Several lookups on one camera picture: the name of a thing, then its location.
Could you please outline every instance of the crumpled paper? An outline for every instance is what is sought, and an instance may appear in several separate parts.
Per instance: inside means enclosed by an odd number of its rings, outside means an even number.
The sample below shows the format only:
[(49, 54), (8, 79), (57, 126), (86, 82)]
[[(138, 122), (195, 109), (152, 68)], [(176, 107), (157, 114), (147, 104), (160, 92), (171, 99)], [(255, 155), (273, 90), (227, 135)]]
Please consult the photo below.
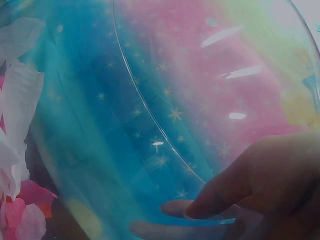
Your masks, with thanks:
[(0, 240), (41, 240), (55, 196), (28, 180), (25, 152), (44, 74), (18, 58), (31, 50), (45, 24), (21, 17), (0, 28)]
[(4, 83), (0, 91), (0, 188), (13, 200), (20, 192), (20, 182), (28, 179), (24, 140), (43, 88), (44, 74), (24, 65), (17, 58), (31, 50), (44, 23), (21, 17), (0, 28), (0, 65), (6, 62)]

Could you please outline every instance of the balloon surface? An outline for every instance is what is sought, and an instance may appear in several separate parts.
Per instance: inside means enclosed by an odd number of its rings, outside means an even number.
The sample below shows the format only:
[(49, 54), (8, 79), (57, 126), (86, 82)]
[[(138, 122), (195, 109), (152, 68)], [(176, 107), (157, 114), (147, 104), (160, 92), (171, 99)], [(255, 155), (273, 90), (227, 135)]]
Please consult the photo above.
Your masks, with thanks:
[(91, 240), (206, 225), (159, 206), (194, 199), (261, 137), (320, 128), (320, 33), (291, 1), (7, 2), (2, 25), (45, 23), (20, 58), (44, 73), (31, 131)]

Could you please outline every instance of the fingernail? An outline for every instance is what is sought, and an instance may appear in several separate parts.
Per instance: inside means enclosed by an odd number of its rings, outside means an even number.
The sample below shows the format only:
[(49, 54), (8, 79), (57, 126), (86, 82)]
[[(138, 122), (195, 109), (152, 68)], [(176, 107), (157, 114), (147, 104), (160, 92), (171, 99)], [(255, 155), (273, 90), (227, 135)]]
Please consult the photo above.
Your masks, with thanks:
[(185, 219), (187, 219), (189, 221), (196, 221), (196, 219), (194, 219), (192, 217), (189, 217), (186, 212), (183, 213), (183, 216), (184, 216)]

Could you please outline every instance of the pink tissue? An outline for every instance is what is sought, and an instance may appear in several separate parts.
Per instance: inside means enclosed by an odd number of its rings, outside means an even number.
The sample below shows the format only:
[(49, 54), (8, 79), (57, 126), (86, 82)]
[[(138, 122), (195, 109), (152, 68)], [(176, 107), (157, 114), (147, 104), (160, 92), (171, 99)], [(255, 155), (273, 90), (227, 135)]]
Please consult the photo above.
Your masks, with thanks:
[(45, 215), (35, 204), (27, 205), (15, 230), (16, 240), (41, 240), (45, 234)]
[(16, 229), (15, 228), (8, 228), (5, 232), (3, 240), (17, 240)]
[(5, 204), (5, 216), (9, 228), (16, 228), (20, 224), (25, 209), (25, 201), (21, 198), (16, 198), (14, 202)]
[(18, 197), (22, 198), (27, 205), (47, 204), (51, 203), (57, 198), (55, 194), (31, 180), (25, 180), (21, 182), (21, 192)]

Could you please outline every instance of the yellow confetti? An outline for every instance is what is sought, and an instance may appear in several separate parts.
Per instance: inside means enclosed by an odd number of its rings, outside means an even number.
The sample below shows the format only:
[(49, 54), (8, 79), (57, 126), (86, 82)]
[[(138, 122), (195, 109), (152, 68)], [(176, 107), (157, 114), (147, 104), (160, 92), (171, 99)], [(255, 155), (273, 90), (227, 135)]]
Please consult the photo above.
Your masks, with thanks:
[(102, 239), (101, 222), (91, 209), (75, 199), (68, 200), (66, 205), (78, 224), (82, 227), (83, 231), (91, 240)]

